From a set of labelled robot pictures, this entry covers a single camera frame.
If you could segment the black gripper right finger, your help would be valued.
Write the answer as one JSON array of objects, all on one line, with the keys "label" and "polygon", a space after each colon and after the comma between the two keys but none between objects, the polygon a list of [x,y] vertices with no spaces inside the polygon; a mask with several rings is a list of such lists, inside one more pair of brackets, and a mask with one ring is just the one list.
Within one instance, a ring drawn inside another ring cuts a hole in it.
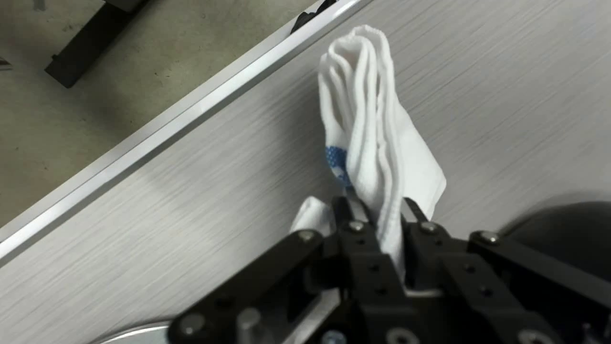
[{"label": "black gripper right finger", "polygon": [[402,243],[406,285],[435,291],[465,344],[611,344],[611,281],[502,229],[454,239],[418,208]]}]

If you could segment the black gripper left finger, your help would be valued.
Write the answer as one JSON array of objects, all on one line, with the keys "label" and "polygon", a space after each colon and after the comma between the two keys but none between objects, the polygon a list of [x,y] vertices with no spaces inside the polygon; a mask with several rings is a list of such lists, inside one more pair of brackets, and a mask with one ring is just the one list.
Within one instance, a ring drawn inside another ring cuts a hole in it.
[{"label": "black gripper left finger", "polygon": [[404,300],[362,203],[336,199],[330,231],[297,229],[175,315],[169,344],[368,344]]}]

